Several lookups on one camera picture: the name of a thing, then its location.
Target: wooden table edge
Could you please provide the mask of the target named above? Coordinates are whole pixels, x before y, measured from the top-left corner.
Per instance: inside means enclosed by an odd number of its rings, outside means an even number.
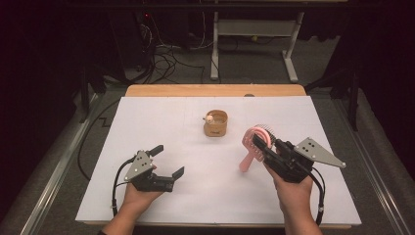
[[[298,84],[136,84],[125,97],[306,96]]]

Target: hand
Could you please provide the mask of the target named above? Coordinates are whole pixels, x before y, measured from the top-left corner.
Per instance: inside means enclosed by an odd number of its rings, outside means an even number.
[[[132,216],[138,218],[162,193],[137,191],[134,185],[128,183],[125,189],[124,201],[119,210],[127,210]]]
[[[283,213],[307,212],[310,210],[312,179],[308,176],[301,183],[289,183],[280,177],[272,168],[264,164],[274,179],[275,189],[280,199]]]
[[[287,235],[322,234],[311,215],[310,196],[313,183],[311,177],[306,177],[301,183],[289,183],[267,164],[264,165],[274,179]]]
[[[128,183],[125,189],[124,201],[118,214],[108,223],[102,231],[107,235],[132,234],[138,217],[146,211],[150,204],[163,192],[141,192]]]

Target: pink toy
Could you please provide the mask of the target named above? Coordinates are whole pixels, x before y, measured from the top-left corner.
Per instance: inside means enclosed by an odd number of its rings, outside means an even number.
[[[262,162],[263,160],[262,151],[260,151],[256,147],[256,145],[253,143],[254,134],[256,134],[261,139],[263,139],[263,141],[265,141],[268,148],[271,148],[271,145],[272,145],[271,138],[273,136],[270,136],[268,131],[266,131],[262,127],[259,127],[258,125],[255,127],[249,128],[247,132],[245,133],[244,138],[242,139],[242,144],[248,149],[248,154],[239,164],[239,170],[241,172],[248,171],[251,163],[253,162],[253,159],[257,159],[259,162]]]

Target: white paper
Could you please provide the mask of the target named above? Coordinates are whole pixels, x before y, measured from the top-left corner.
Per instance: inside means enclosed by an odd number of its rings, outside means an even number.
[[[210,110],[228,115],[223,137],[204,134],[203,117]],[[76,220],[109,221],[115,174],[138,150],[164,145],[154,157],[155,173],[170,176],[181,166],[184,175],[172,193],[164,193],[140,217],[143,223],[164,224],[283,224],[272,178],[262,163],[253,161],[239,171],[247,154],[245,131],[267,124],[275,136],[298,144],[310,136],[329,150],[330,145],[309,97],[124,97]],[[327,194],[323,224],[360,224],[360,218],[341,171],[314,164],[323,175]],[[119,182],[128,166],[120,175]],[[125,186],[116,191],[118,206]],[[311,210],[317,215],[319,191],[313,187]]]

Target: white table leg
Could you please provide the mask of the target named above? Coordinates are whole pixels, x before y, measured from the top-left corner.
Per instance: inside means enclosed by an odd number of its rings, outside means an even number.
[[[218,13],[215,12],[214,20],[213,20],[213,51],[211,53],[211,65],[210,65],[210,79],[211,80],[219,79],[219,51],[217,50],[217,39],[218,39],[217,21],[218,21]]]
[[[290,46],[289,46],[287,51],[286,50],[282,51],[284,63],[286,65],[287,72],[288,72],[288,75],[290,77],[290,81],[292,83],[299,82],[299,78],[297,77],[296,71],[294,70],[293,61],[291,60],[291,55],[293,53],[294,46],[295,46],[296,41],[297,41],[297,36],[299,35],[299,31],[300,31],[303,16],[304,16],[304,13],[299,13],[298,14],[296,25],[294,26],[293,33],[291,35]]]

